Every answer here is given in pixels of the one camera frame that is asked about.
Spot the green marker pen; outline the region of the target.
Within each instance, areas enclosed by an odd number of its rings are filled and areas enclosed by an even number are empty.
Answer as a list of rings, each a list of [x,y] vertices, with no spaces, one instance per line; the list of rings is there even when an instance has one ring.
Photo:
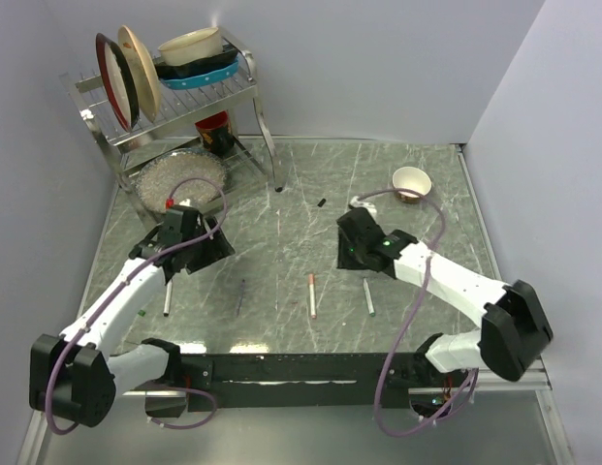
[[[364,289],[364,297],[367,306],[368,315],[370,317],[375,317],[376,311],[373,303],[373,298],[371,294],[371,290],[369,287],[369,283],[366,277],[363,278],[363,289]]]

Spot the pink marker pen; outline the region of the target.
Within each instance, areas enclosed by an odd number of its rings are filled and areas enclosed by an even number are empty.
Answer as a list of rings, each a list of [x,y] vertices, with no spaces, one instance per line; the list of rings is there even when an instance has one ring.
[[[316,293],[315,293],[315,275],[310,273],[308,276],[309,291],[309,315],[311,320],[317,319]]]

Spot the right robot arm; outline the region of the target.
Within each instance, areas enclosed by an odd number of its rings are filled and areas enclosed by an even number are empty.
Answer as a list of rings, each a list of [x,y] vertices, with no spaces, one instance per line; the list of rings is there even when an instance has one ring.
[[[363,207],[350,209],[336,224],[340,268],[371,270],[423,288],[475,325],[466,333],[429,338],[414,363],[422,384],[436,386],[448,373],[476,368],[516,382],[553,340],[528,283],[487,278],[434,253],[407,232],[384,233]]]

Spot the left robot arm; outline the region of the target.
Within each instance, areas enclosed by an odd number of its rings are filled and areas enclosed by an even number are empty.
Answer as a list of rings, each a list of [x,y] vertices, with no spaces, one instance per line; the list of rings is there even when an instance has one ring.
[[[28,401],[47,418],[94,427],[116,397],[153,382],[185,388],[177,344],[156,338],[116,356],[113,350],[139,312],[180,272],[188,274],[232,256],[222,223],[194,207],[167,209],[128,254],[98,299],[59,335],[41,335],[30,350]]]

